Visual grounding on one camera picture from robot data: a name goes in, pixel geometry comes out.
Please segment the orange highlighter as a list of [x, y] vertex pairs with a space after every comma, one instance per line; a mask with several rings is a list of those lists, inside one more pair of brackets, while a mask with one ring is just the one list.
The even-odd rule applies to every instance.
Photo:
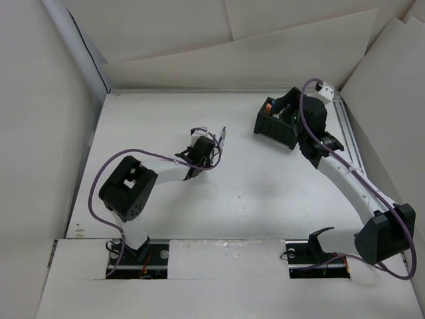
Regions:
[[265, 106], [264, 112], [267, 114], [270, 114], [271, 111], [272, 111], [272, 105], [270, 103], [267, 103], [267, 105]]

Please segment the yellow highlighter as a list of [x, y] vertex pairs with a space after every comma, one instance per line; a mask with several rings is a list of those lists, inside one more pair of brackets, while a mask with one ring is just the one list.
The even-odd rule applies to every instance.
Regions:
[[291, 111], [292, 107], [287, 104], [286, 106], [284, 106], [282, 108], [282, 110], [280, 111], [280, 113], [278, 114], [280, 118], [285, 118]]

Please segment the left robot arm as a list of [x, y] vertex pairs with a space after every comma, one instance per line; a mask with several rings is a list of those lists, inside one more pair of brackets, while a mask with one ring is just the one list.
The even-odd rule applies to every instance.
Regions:
[[186, 150], [168, 158], [142, 151], [155, 158], [143, 163], [132, 156], [132, 150], [122, 151], [121, 161], [100, 187], [98, 197], [116, 222], [98, 218], [120, 232], [121, 240], [108, 247], [119, 260], [142, 263], [150, 253], [150, 238], [138, 221], [155, 186], [174, 181], [188, 181], [204, 171], [214, 169], [221, 159], [223, 138], [200, 135], [191, 138]]

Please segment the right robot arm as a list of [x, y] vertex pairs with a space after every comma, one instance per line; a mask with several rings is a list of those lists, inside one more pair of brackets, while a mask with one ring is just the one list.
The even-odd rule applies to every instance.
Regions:
[[382, 193], [344, 156], [343, 144], [326, 130], [327, 109], [335, 90], [317, 84], [308, 96], [293, 87], [274, 100], [271, 110], [294, 131], [303, 156], [331, 180], [357, 212], [363, 228], [355, 235], [362, 259], [378, 264], [411, 248], [416, 213], [409, 204], [399, 205]]

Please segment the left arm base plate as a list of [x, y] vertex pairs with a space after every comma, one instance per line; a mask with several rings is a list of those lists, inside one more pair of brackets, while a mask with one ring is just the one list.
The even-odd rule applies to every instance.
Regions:
[[127, 245], [119, 259], [122, 240], [107, 241], [108, 264], [106, 279], [167, 279], [169, 260], [169, 241], [148, 241], [140, 250], [130, 249]]

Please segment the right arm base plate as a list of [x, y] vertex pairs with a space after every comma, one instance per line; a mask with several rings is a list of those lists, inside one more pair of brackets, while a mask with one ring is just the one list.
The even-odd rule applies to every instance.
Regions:
[[325, 253], [318, 241], [287, 240], [285, 246], [286, 250], [280, 257], [288, 262], [290, 279], [351, 277], [347, 261], [335, 259], [329, 262], [337, 253]]

